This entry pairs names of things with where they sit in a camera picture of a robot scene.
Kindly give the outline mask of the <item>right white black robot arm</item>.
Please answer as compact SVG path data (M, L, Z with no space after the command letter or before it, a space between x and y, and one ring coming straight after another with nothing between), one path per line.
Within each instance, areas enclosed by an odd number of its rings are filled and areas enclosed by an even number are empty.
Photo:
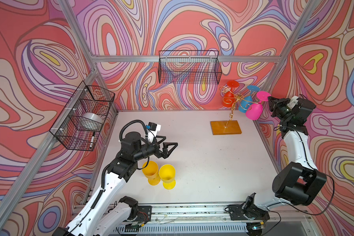
M305 123L316 105L299 96L269 96L268 105L272 117L280 120L277 130L287 146L289 164L274 178L270 193L253 193L247 197L242 212L250 220L267 218L274 207L310 205L330 177L317 169L309 151Z

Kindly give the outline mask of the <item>yellow wine glass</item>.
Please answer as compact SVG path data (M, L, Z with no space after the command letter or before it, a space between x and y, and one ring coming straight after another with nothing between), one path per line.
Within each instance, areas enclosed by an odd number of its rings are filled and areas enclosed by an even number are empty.
M165 189L171 190L176 186L176 170L170 164L165 164L159 169L159 176Z
M150 185L156 186L160 183L159 166L156 162L149 161L144 163L142 172Z

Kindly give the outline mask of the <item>silver tape roll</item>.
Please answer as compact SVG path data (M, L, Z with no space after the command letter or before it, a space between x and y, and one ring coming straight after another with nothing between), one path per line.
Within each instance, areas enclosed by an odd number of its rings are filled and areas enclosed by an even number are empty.
M79 129L84 131L98 132L103 124L103 118L95 113L84 113L78 121Z

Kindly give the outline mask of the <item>blue wine glass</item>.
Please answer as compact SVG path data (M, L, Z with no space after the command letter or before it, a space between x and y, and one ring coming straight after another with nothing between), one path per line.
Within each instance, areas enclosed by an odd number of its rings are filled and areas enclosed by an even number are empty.
M244 97L239 104L238 110L242 113L246 113L246 111L251 107L253 104L253 98L252 95L256 94L257 92L260 91L260 88L258 86L254 85L248 85L247 89L250 91L250 95Z

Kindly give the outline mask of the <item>orange wooden rack base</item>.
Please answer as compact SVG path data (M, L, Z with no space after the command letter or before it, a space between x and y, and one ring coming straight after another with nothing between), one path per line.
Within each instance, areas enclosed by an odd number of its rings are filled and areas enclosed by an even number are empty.
M213 135L235 135L242 134L238 121L211 121Z

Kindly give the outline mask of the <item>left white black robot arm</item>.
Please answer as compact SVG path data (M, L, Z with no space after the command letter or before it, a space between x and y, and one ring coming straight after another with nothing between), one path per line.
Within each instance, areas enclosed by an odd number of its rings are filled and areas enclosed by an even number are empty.
M140 169L138 162L151 156L167 159L178 146L167 142L157 133L161 126L145 124L141 120L127 123L119 133L121 149L115 158L103 168L100 187L76 217L63 228L57 228L54 236L108 236L125 221L137 220L138 201L124 196L112 210L109 205L131 176Z

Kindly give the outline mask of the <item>red wine glass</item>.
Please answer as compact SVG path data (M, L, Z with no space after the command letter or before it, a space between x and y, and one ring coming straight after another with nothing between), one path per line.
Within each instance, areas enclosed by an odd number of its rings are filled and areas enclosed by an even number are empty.
M222 99L222 105L224 107L230 108L235 103L235 91L239 87L239 83L236 80L230 80L227 85L222 89L224 96Z

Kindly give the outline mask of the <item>black marker pen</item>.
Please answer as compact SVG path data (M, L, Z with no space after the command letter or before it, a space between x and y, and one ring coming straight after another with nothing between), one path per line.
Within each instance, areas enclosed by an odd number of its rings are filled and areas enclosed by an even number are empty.
M94 139L95 139L95 132L92 133L92 137L91 137L90 144L89 144L90 149L93 149Z

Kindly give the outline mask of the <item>magenta wine glass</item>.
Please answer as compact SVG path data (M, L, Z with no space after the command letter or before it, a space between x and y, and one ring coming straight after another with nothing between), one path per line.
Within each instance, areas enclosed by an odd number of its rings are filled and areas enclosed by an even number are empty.
M245 115L248 119L256 121L260 118L263 112L262 102L268 101L270 97L270 93L266 91L259 91L256 93L256 97L258 98L258 102L252 102L252 105L248 108Z

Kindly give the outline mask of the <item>aluminium frame rail base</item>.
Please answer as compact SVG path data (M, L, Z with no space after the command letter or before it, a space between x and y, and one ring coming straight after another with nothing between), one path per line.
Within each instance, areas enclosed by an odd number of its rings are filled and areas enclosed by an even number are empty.
M247 236L317 236L313 220L297 212L269 212L270 219L231 220L228 203L151 204L151 220L147 223L125 221L110 235L150 236L187 234L235 234Z

